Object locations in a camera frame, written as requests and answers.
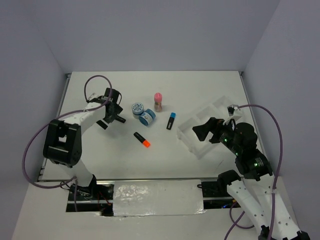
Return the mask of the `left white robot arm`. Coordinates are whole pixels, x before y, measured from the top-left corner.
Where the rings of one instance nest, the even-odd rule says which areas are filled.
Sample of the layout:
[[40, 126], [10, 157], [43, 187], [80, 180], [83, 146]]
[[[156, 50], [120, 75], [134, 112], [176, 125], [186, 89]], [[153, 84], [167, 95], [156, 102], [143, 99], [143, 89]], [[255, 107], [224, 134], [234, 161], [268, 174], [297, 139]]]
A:
[[52, 120], [47, 129], [43, 156], [53, 164], [59, 165], [70, 177], [76, 177], [77, 186], [70, 190], [85, 199], [95, 198], [100, 188], [97, 179], [82, 162], [82, 135], [98, 124], [106, 130], [113, 121], [125, 123], [120, 116], [122, 94], [107, 88], [104, 95], [92, 94], [87, 106], [80, 112], [63, 120]]

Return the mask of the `blue cap highlighter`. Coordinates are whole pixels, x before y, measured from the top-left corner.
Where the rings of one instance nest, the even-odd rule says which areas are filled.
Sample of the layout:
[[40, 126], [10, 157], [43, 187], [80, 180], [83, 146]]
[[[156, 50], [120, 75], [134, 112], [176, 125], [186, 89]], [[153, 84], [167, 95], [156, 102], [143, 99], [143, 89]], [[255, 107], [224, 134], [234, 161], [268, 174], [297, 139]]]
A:
[[167, 122], [167, 126], [166, 126], [166, 129], [167, 130], [171, 130], [172, 129], [172, 126], [173, 126], [173, 123], [174, 123], [174, 120], [176, 118], [176, 113], [175, 112], [172, 112], [169, 116], [169, 119], [168, 119], [168, 122]]

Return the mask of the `orange cap highlighter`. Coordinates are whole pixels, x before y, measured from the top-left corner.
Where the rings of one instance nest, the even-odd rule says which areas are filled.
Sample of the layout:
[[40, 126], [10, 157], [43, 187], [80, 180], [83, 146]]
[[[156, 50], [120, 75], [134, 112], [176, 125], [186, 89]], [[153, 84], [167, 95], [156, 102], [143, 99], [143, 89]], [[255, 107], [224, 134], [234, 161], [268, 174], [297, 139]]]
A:
[[140, 143], [142, 143], [146, 148], [149, 148], [150, 147], [150, 143], [141, 135], [139, 134], [138, 132], [135, 132], [134, 134], [134, 137], [139, 140]]

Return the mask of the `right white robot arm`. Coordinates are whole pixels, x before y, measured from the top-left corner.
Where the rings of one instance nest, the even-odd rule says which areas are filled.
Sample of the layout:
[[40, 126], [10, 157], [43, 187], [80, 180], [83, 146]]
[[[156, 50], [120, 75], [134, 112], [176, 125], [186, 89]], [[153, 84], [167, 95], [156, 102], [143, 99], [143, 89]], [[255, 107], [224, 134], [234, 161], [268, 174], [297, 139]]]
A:
[[205, 124], [192, 128], [199, 141], [208, 133], [212, 144], [223, 144], [235, 156], [237, 170], [218, 175], [217, 190], [232, 196], [253, 223], [260, 240], [308, 240], [290, 216], [281, 195], [273, 188], [275, 175], [265, 155], [257, 148], [254, 127], [245, 122], [211, 117]]

